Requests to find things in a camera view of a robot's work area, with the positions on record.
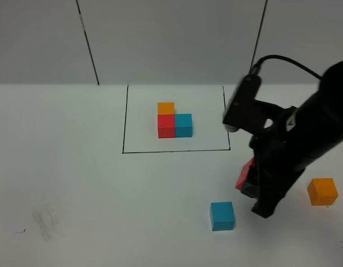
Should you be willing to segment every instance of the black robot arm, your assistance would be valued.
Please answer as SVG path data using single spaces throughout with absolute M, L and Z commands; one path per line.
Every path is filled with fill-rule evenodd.
M 343 141 L 343 61 L 323 77 L 296 62 L 321 80 L 319 90 L 299 108 L 284 109 L 255 100 L 261 85 L 257 74 L 269 58 L 294 62 L 276 55 L 260 59 L 240 82 L 223 117 L 228 131 L 241 128 L 253 134 L 250 147 L 255 163 L 239 189 L 257 198 L 252 211 L 262 217 L 274 213 L 307 165 Z M 264 128 L 267 119 L 273 124 Z

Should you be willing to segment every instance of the wooden block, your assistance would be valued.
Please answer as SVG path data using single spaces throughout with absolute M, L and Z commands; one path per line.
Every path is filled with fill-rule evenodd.
M 250 167 L 255 167 L 255 159 L 254 158 L 252 158 L 250 161 L 247 162 L 246 165 L 243 166 L 243 169 L 239 175 L 239 178 L 238 178 L 238 181 L 236 184 L 236 189 L 242 191 L 244 183 L 247 180 Z
M 313 206 L 330 206 L 338 197 L 332 178 L 312 179 L 307 192 Z
M 175 115 L 158 115 L 159 138 L 175 138 Z
M 212 231 L 233 230 L 236 222 L 232 202 L 211 203 Z
M 175 114 L 175 104 L 173 102 L 158 103 L 158 115 Z
M 192 137 L 192 115 L 175 114 L 176 137 Z

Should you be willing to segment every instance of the teal cube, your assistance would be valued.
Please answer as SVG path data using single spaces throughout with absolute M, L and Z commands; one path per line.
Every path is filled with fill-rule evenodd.
M 212 231 L 233 230 L 236 218 L 232 202 L 211 203 L 210 217 Z
M 176 137 L 192 137 L 192 115 L 175 114 Z

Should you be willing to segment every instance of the white tabletop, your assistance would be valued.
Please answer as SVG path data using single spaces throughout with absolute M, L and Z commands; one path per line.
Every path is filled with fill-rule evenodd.
M 263 86 L 259 99 L 300 105 L 314 89 Z M 249 134 L 230 134 L 230 151 L 122 154 L 126 92 L 0 86 L 0 266 L 343 266 L 343 143 L 263 219 L 234 188 Z M 321 177 L 333 206 L 310 204 Z M 211 231 L 218 201 L 233 202 L 233 231 Z

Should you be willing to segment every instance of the white backdrop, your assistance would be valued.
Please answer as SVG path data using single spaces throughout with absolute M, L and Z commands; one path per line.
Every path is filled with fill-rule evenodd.
M 0 0 L 0 83 L 97 83 L 75 0 Z
M 278 54 L 318 74 L 343 60 L 343 0 L 269 0 L 256 58 Z M 283 61 L 269 60 L 264 83 L 315 83 L 315 78 Z
M 101 84 L 235 83 L 265 0 L 79 0 Z

